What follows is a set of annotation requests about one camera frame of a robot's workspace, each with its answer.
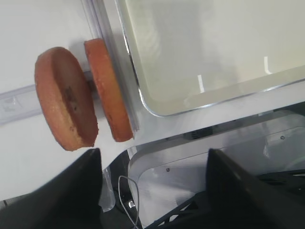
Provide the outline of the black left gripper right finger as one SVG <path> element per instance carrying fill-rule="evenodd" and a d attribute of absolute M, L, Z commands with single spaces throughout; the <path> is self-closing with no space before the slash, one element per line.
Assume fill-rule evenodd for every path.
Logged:
<path fill-rule="evenodd" d="M 305 206 L 210 149 L 206 191 L 221 229 L 303 229 Z"/>

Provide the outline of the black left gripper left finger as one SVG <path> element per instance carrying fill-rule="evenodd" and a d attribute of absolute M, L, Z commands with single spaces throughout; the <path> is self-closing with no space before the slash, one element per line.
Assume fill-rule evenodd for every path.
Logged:
<path fill-rule="evenodd" d="M 86 151 L 44 186 L 0 212 L 2 229 L 101 229 L 101 153 Z"/>

